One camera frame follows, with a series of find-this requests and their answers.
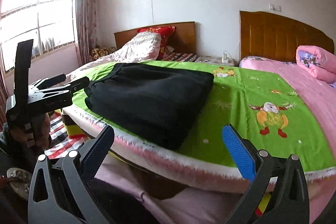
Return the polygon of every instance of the headboard panel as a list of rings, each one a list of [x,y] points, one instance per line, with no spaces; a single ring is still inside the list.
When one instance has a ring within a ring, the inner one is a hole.
[[[314,45],[334,53],[334,41],[300,21],[267,12],[240,11],[241,54],[295,62],[300,45]]]
[[[195,22],[178,22],[161,24],[147,27],[166,27],[174,26],[175,32],[169,37],[169,45],[172,46],[176,52],[181,53],[196,53],[196,38],[195,38]],[[137,30],[140,28],[116,32],[114,34],[115,43],[117,44],[117,49],[120,49],[123,45],[129,42],[133,37],[137,35]]]

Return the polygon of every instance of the folded blanket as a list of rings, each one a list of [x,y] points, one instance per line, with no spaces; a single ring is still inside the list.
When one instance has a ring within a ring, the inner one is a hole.
[[[299,46],[296,62],[314,78],[329,84],[336,82],[336,56],[316,46]]]
[[[84,90],[87,107],[135,135],[178,149],[212,89],[211,73],[118,63]]]

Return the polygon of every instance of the checkered fabric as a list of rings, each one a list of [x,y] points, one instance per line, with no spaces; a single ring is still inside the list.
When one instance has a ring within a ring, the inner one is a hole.
[[[72,139],[68,137],[62,116],[57,112],[50,116],[50,136],[52,141],[49,147],[51,148],[44,151],[50,160],[65,157],[71,150],[77,149],[84,143],[83,137]]]
[[[173,52],[166,58],[162,59],[162,61],[194,62],[196,58],[196,54],[183,54],[180,52]]]

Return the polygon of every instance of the black skirt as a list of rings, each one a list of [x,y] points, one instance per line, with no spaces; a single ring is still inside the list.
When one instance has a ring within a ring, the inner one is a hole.
[[[212,89],[211,73],[118,63],[85,88],[87,107],[152,143],[178,149]]]

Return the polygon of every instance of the window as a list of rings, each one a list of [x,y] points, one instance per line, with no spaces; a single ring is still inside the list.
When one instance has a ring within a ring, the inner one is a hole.
[[[0,45],[6,73],[14,69],[17,44],[34,39],[31,58],[75,40],[74,0],[3,0]]]

